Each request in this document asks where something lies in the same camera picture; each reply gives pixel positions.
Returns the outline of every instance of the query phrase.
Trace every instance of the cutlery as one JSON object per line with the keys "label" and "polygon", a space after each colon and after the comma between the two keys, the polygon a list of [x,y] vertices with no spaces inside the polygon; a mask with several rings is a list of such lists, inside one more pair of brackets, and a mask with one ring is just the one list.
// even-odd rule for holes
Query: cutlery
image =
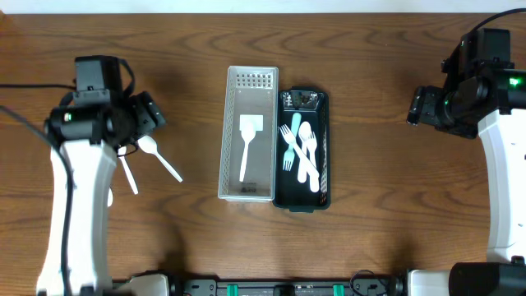
{"label": "cutlery", "polygon": [[239,182],[243,182],[243,179],[245,178],[245,170],[247,169],[247,155],[248,155],[248,144],[254,139],[256,136],[256,129],[254,128],[254,125],[247,121],[245,123],[245,126],[241,130],[241,137],[245,141],[245,150],[243,151],[243,158],[241,160],[241,171],[239,172]]}
{"label": "cutlery", "polygon": [[[309,156],[311,157],[311,163],[316,167],[316,148],[318,147],[318,142],[316,141],[316,135],[312,132],[309,139],[306,141],[307,148],[309,150]],[[310,176],[309,182],[311,185],[312,192],[318,192],[320,190],[320,180],[318,177]]]}
{"label": "cutlery", "polygon": [[[118,149],[119,155],[125,155],[126,154],[126,147],[122,146]],[[130,183],[131,190],[133,191],[133,194],[139,193],[139,190],[137,189],[137,184],[135,183],[135,179],[133,178],[132,172],[130,170],[130,167],[128,166],[128,163],[124,159],[124,156],[120,156],[119,159],[122,162],[122,166],[124,168],[124,173],[126,173],[126,178],[128,179],[128,182]]]}
{"label": "cutlery", "polygon": [[298,144],[296,143],[296,137],[293,135],[293,133],[290,131],[290,128],[286,124],[282,125],[279,128],[279,131],[281,132],[281,136],[283,136],[283,139],[289,144],[292,144],[294,147],[294,151],[296,151],[296,154],[298,154],[298,157],[300,160],[305,162],[305,167],[307,168],[307,172],[316,178],[320,177],[320,173],[316,170],[314,165],[312,165],[311,161],[307,158],[307,156],[302,152],[302,150],[299,148]]}
{"label": "cutlery", "polygon": [[[300,113],[295,113],[293,115],[292,125],[290,126],[294,136],[298,134],[299,123],[301,121],[302,121],[302,115]],[[295,156],[295,153],[294,153],[293,145],[288,144],[288,149],[285,151],[285,154],[283,156],[283,170],[284,171],[290,171],[293,168],[294,156]]]}
{"label": "cutlery", "polygon": [[[308,122],[303,122],[302,125],[299,127],[298,135],[299,138],[302,140],[302,152],[304,155],[307,155],[307,145],[305,145],[305,142],[311,136],[311,124]],[[307,169],[305,168],[305,163],[302,160],[300,160],[298,167],[298,182],[305,183],[306,180]]]}
{"label": "cutlery", "polygon": [[157,156],[157,159],[161,162],[161,164],[164,165],[164,167],[179,181],[182,182],[181,176],[179,176],[178,172],[175,171],[175,169],[166,161],[163,156],[159,154],[157,151],[157,142],[155,142],[154,139],[152,139],[151,136],[143,136],[141,139],[137,140],[137,144],[139,144],[139,147],[146,153],[153,154]]}

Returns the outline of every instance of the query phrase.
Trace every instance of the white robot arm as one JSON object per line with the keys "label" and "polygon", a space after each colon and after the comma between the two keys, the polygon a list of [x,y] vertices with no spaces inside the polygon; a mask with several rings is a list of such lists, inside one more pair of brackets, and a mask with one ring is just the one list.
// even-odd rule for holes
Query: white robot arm
{"label": "white robot arm", "polygon": [[[494,111],[478,123],[486,152],[491,226],[487,261],[526,257],[526,110]],[[450,271],[411,271],[409,296],[449,296]]]}

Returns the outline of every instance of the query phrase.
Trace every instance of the white plastic fork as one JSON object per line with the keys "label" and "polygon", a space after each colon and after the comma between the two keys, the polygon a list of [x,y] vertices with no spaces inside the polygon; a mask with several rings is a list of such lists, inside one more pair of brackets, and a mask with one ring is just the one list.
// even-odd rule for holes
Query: white plastic fork
{"label": "white plastic fork", "polygon": [[[298,112],[293,114],[293,121],[292,121],[292,132],[293,135],[296,136],[298,134],[299,130],[299,123],[302,121],[302,115]],[[283,170],[289,172],[291,169],[293,169],[294,164],[294,148],[292,145],[288,145],[288,149],[285,151],[283,155]]]}
{"label": "white plastic fork", "polygon": [[305,167],[307,168],[307,172],[311,176],[319,178],[320,177],[320,173],[318,173],[318,170],[314,167],[314,165],[312,165],[312,163],[308,159],[308,157],[305,154],[303,154],[302,149],[296,143],[296,137],[290,131],[290,128],[288,128],[287,125],[284,124],[281,127],[279,127],[279,131],[281,132],[281,136],[283,136],[283,139],[285,139],[285,141],[288,144],[293,145],[294,151],[296,151],[296,154],[298,155],[300,160],[303,160],[303,162],[305,163]]}
{"label": "white plastic fork", "polygon": [[[311,136],[307,140],[307,149],[309,150],[309,156],[311,157],[311,163],[316,167],[316,148],[318,147],[318,142],[316,141],[316,135],[314,132],[311,133]],[[309,182],[311,185],[312,192],[320,191],[320,179],[318,177],[310,176]]]}

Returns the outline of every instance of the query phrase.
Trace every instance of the gray plastic basket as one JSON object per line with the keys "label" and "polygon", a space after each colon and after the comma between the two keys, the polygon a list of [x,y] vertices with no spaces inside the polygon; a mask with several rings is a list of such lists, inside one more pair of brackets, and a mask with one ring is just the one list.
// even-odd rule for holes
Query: gray plastic basket
{"label": "gray plastic basket", "polygon": [[[277,67],[228,69],[218,197],[228,201],[272,201],[277,137]],[[247,170],[239,181],[245,142],[241,114],[263,115],[263,130],[248,146]]]}

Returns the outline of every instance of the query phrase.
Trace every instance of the wooden table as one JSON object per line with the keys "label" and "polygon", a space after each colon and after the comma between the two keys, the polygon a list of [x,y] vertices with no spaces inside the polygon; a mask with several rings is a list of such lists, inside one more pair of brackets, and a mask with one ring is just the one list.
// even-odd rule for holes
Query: wooden table
{"label": "wooden table", "polygon": [[[5,16],[0,83],[68,83],[73,60],[125,58],[168,126],[154,138],[184,178],[152,155],[113,177],[108,264],[114,278],[163,267],[183,277],[348,278],[358,269],[447,269],[484,261],[489,231],[479,140],[405,123],[416,86],[440,86],[440,61],[486,15]],[[512,31],[526,67],[526,23]],[[332,206],[293,214],[217,197],[227,68],[276,66],[279,88],[330,96]],[[64,90],[2,90],[41,126]],[[49,148],[0,116],[0,294],[33,294],[48,243]]]}

